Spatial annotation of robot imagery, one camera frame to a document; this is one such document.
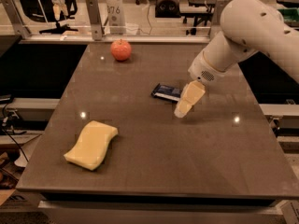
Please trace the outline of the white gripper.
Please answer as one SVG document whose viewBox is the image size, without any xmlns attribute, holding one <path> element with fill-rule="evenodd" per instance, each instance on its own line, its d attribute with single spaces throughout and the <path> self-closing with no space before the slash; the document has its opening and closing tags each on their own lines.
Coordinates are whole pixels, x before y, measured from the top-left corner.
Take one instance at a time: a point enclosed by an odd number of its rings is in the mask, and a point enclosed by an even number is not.
<svg viewBox="0 0 299 224">
<path fill-rule="evenodd" d="M 195 57 L 188 72 L 194 81 L 188 83 L 180 95 L 174 111 L 177 118 L 185 117 L 192 107 L 204 96 L 206 92 L 205 86 L 214 86 L 224 77 L 222 71 L 217 70 L 210 64 L 203 50 Z"/>
</svg>

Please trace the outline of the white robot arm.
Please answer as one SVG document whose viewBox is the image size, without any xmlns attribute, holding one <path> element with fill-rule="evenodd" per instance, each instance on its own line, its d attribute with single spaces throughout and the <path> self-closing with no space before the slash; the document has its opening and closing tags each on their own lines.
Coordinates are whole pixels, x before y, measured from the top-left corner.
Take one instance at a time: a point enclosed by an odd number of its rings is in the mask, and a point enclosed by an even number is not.
<svg viewBox="0 0 299 224">
<path fill-rule="evenodd" d="M 185 117 L 231 66 L 257 52 L 299 81 L 299 32 L 260 0 L 230 1 L 221 13 L 220 30 L 188 69 L 192 81 L 183 88 L 175 116 Z"/>
</svg>

